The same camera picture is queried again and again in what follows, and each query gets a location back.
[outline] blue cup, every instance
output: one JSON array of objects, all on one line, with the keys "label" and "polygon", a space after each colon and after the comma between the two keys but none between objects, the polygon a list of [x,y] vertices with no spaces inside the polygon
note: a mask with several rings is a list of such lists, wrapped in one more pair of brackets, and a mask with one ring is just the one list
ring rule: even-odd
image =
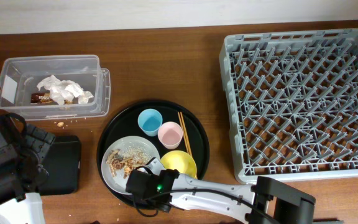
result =
[{"label": "blue cup", "polygon": [[162,115],[155,109],[143,110],[137,118],[137,124],[148,136],[156,136],[162,124]]}]

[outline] plastic bin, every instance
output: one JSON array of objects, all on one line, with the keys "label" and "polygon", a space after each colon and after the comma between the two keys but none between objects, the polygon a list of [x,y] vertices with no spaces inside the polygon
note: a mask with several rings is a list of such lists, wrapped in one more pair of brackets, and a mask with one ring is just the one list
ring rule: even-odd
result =
[{"label": "plastic bin", "polygon": [[358,29],[229,35],[219,61],[239,182],[358,177]]},{"label": "plastic bin", "polygon": [[[39,91],[37,84],[50,75],[78,83],[94,98],[87,104],[31,104],[31,94],[49,92],[44,88]],[[109,70],[100,68],[96,55],[9,58],[0,76],[0,109],[26,120],[104,116],[109,111],[110,94]]]}]

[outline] dish rack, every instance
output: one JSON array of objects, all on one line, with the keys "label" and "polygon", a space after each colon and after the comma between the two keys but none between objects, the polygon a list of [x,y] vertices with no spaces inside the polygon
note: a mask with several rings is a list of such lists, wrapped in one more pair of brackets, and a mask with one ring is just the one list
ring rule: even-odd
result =
[{"label": "dish rack", "polygon": [[358,29],[229,35],[219,61],[239,182],[358,177]]}]

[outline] yellow cup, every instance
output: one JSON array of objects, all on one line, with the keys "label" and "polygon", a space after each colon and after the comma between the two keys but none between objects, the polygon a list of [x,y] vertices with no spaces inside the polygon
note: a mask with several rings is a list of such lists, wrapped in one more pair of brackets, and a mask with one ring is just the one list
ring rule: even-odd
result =
[{"label": "yellow cup", "polygon": [[192,178],[197,176],[196,162],[189,154],[183,151],[174,150],[166,153],[161,158],[161,163],[166,169],[176,169]]}]

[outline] chopsticks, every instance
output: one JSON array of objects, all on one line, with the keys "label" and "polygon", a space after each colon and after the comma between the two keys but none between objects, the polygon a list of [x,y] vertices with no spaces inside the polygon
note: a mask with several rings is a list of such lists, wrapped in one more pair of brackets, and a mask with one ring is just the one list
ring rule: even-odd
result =
[{"label": "chopsticks", "polygon": [[186,146],[186,151],[187,153],[193,157],[192,153],[191,153],[191,147],[190,147],[190,143],[189,143],[189,137],[187,135],[187,130],[186,130],[186,125],[185,125],[185,120],[183,119],[183,113],[182,112],[178,112],[178,117],[179,117],[179,122],[180,122],[180,127],[183,130],[183,139],[185,140],[185,146]]}]

